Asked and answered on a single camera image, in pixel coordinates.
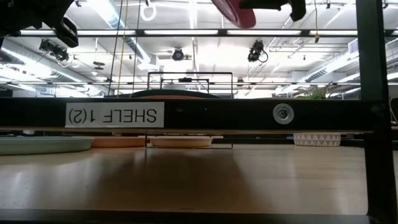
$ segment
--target shelf label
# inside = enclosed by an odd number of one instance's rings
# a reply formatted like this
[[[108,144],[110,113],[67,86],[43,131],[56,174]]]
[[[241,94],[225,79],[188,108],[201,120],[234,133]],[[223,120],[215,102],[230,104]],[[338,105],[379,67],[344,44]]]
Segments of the shelf label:
[[[164,102],[67,103],[66,128],[163,128]]]

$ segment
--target ceiling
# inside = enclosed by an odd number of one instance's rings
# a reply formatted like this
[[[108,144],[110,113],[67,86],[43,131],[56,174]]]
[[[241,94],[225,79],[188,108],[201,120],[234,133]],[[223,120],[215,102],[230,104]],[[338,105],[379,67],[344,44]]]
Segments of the ceiling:
[[[75,23],[78,29],[109,29],[108,23],[100,16],[98,8],[100,2],[108,0],[80,0],[81,7],[72,4],[67,12],[67,17]],[[127,12],[126,27],[129,29],[235,29],[229,21],[217,11],[210,0],[152,0],[151,6],[156,8],[156,14],[150,21],[140,16],[140,11],[144,9],[144,14],[148,18],[152,14],[152,9],[145,9],[145,1],[123,1],[113,0],[114,5],[124,19]],[[307,0],[307,14],[297,22],[289,19],[290,6],[286,5],[281,11],[255,10],[257,25],[254,29],[314,29],[316,20],[319,29],[356,29],[356,8],[352,0],[330,0],[331,8],[326,8],[326,0],[318,0],[317,14],[313,1]],[[387,0],[389,7],[384,10],[384,22],[386,29],[396,29],[398,27],[398,0]],[[38,49],[40,42],[44,38],[38,37],[8,37],[9,41],[30,50],[31,52],[43,56]],[[56,38],[46,38],[54,44],[64,46]],[[348,50],[348,43],[355,38],[321,38],[315,44],[313,38],[288,38],[288,37],[139,37],[137,43],[145,52],[156,55],[160,65],[166,72],[232,72],[233,81],[244,78],[245,82],[297,82],[309,72],[334,61],[335,57],[340,57]],[[249,49],[255,40],[262,40],[266,46],[269,59],[266,63],[248,62]],[[95,38],[80,38],[80,45],[74,49],[68,49],[71,60],[61,63],[67,69],[79,75],[83,75],[89,80],[103,82],[108,78],[121,82],[146,82],[148,69],[140,66],[140,62],[134,63],[134,51],[124,45],[122,39],[117,39],[115,61],[113,62],[113,52],[115,50],[116,38],[99,38],[96,50]],[[184,54],[194,55],[195,59],[174,62],[171,54],[175,48],[181,48]],[[44,58],[56,62],[49,55]],[[103,62],[104,70],[95,70],[93,62]],[[333,71],[329,72],[328,78],[323,77],[323,82],[337,82],[338,80],[358,73],[358,63],[341,64]],[[209,78],[211,82],[230,82],[230,77],[226,75],[199,75],[199,78]],[[244,86],[240,88],[238,94],[240,98],[270,97],[275,93],[279,85],[269,86]],[[121,93],[131,93],[131,85],[121,85]],[[134,89],[140,90],[146,85],[138,84]],[[229,86],[213,86],[214,93],[224,93]]]

